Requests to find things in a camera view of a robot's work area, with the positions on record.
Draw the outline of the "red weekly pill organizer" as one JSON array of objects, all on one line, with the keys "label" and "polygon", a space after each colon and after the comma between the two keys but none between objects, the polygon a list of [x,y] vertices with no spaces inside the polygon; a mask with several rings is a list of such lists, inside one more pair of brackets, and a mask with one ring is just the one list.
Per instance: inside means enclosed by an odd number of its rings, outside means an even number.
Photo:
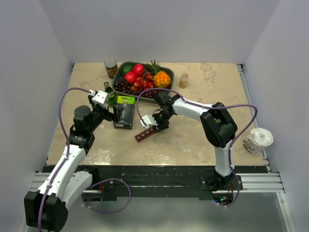
[{"label": "red weekly pill organizer", "polygon": [[153,135],[155,133],[157,133],[156,129],[153,126],[151,126],[150,128],[148,128],[148,129],[142,131],[141,133],[137,134],[135,136],[135,139],[139,143],[139,142],[145,140],[146,138],[150,137],[151,135]]}]

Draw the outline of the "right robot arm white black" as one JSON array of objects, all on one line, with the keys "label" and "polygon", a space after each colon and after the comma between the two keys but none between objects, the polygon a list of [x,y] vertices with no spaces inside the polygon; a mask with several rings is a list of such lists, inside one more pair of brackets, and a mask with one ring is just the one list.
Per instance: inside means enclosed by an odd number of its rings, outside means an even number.
[{"label": "right robot arm white black", "polygon": [[234,178],[233,152],[230,148],[238,130],[230,113],[220,102],[206,105],[181,98],[173,97],[165,92],[155,95],[154,100],[161,111],[153,115],[157,132],[169,127],[172,116],[187,116],[202,124],[207,140],[214,146],[216,165],[214,173],[205,182],[212,190],[225,190],[232,185]]}]

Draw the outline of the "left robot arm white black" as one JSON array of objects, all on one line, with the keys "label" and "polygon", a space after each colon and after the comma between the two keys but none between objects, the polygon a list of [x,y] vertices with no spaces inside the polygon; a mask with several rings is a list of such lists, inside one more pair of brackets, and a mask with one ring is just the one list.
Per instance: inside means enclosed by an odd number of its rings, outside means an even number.
[{"label": "left robot arm white black", "polygon": [[44,183],[24,197],[26,224],[40,230],[59,232],[68,218],[69,209],[83,190],[96,189],[100,178],[94,173],[77,171],[95,140],[94,131],[102,121],[118,121],[119,111],[105,105],[75,109],[68,141],[57,165]]}]

